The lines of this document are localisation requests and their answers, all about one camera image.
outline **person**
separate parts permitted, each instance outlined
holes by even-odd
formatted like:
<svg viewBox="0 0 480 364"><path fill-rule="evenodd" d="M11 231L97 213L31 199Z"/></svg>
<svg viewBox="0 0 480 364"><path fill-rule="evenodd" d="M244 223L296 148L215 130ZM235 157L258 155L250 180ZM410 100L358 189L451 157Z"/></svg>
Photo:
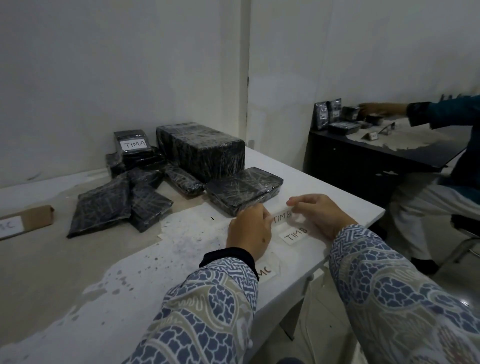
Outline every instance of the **person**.
<svg viewBox="0 0 480 364"><path fill-rule="evenodd" d="M480 320L418 272L329 197L291 197L287 205L315 223L333 245L330 272L370 364L479 363ZM261 204L231 221L226 248L167 292L124 363L242 363L258 296L255 261L272 237ZM298 363L284 360L282 363Z"/></svg>
<svg viewBox="0 0 480 364"><path fill-rule="evenodd" d="M451 176L411 174L394 192L389 206L394 226L388 229L387 243L398 244L398 250L405 247L405 253L412 257L417 269L433 275L439 266L427 246L423 217L462 215L480 220L480 96L460 97L437 104L360 104L360 114L406 116L412 127L423 124L430 124L432 129L451 125L473 126L467 150Z"/></svg>

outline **table surface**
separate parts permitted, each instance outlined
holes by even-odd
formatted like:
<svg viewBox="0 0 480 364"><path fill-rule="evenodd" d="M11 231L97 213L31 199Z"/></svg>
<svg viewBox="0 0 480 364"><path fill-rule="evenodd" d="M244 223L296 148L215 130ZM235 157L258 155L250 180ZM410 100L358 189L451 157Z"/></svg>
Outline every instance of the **table surface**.
<svg viewBox="0 0 480 364"><path fill-rule="evenodd" d="M320 137L337 140L339 142L348 143L354 146L360 146L380 153L390 154L392 156L401 157L414 162L422 163L437 169L445 167L448 162L454 159L467 147L470 140L471 127L470 126L447 126L445 128L435 129L438 132L445 133L451 137L451 140L439 140L428 146L422 146L413 149L398 149L392 150L388 147L372 146L368 143L357 142L348 139L346 136L329 133L328 131L310 131L311 134ZM360 130L359 133L367 133L368 130Z"/></svg>
<svg viewBox="0 0 480 364"><path fill-rule="evenodd" d="M248 167L285 180L279 195L265 203L272 213L285 209L290 196L306 193L329 195L364 226L384 213L378 206L246 148ZM139 234L124 224L66 240L79 186L107 180L106 170L97 170L0 190L2 213L42 202L56 209L50 227L0 243L2 280L8 281L2 285L2 305L10 299L17 302L2 308L2 321L5 324L13 317L12 324L20 317L17 322L22 326L15 331L2 324L2 330L10 332L2 334L0 362L63 363L68 358L69 363L120 363L140 341L166 291L184 281L205 253L224 246L231 218L205 195L185 199L166 182L158 191L175 201L173 213L147 232ZM265 309L327 254L326 244L314 237L295 245L270 244L265 256L278 258L279 272L261 284L257 310ZM60 263L53 256L59 256ZM54 272L42 281L47 267Z"/></svg>

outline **white wall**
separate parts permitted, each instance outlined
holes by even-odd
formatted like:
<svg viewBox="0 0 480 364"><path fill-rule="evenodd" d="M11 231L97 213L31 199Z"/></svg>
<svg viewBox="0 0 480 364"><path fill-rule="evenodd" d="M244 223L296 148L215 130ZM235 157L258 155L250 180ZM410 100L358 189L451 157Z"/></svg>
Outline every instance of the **white wall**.
<svg viewBox="0 0 480 364"><path fill-rule="evenodd" d="M479 13L475 0L253 0L247 141L301 169L316 101L476 93Z"/></svg>
<svg viewBox="0 0 480 364"><path fill-rule="evenodd" d="M0 187L101 168L118 130L156 144L156 126L197 121L244 136L246 3L2 1Z"/></svg>

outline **table leg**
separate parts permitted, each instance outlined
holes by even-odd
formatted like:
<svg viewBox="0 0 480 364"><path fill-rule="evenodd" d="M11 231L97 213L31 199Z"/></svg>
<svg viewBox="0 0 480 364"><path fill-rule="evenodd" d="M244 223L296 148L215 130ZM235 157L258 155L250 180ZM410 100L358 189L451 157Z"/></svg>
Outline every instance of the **table leg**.
<svg viewBox="0 0 480 364"><path fill-rule="evenodd" d="M295 339L295 329L297 328L303 301L304 299L302 298L300 302L290 309L280 322L280 327L292 341Z"/></svg>

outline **white table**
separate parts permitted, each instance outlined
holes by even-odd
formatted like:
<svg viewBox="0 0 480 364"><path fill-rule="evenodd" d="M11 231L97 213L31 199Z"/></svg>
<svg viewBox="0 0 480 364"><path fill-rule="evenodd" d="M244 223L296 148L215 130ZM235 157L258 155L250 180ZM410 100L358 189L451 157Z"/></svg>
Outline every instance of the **white table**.
<svg viewBox="0 0 480 364"><path fill-rule="evenodd" d="M290 196L306 193L329 195L364 226L384 213L380 207L248 148L245 167L259 167L285 180L279 195L265 203L272 213L285 209ZM2 325L6 327L1 330L11 333L2 333L0 362L120 363L159 311L166 291L194 271L205 253L224 246L230 218L205 196L186 200L166 182L158 191L175 201L174 212L144 234L125 224L66 240L74 196L93 187L75 186L90 181L101 184L106 176L105 170L98 170L0 190L2 210L41 205L42 201L56 208L52 226L0 242L4 259L0 264L6 272L1 279L16 282L6 286L11 291L1 287L4 303L0 311L10 325L22 323L21 329ZM306 280L325 262L326 250L314 237L295 245L275 242L269 246L266 256L278 258L279 272L260 286L254 347L247 359L302 300ZM32 265L36 268L29 271ZM43 270L50 268L55 273L46 277L54 279L52 284L41 278ZM14 296L12 302L17 303L4 307Z"/></svg>

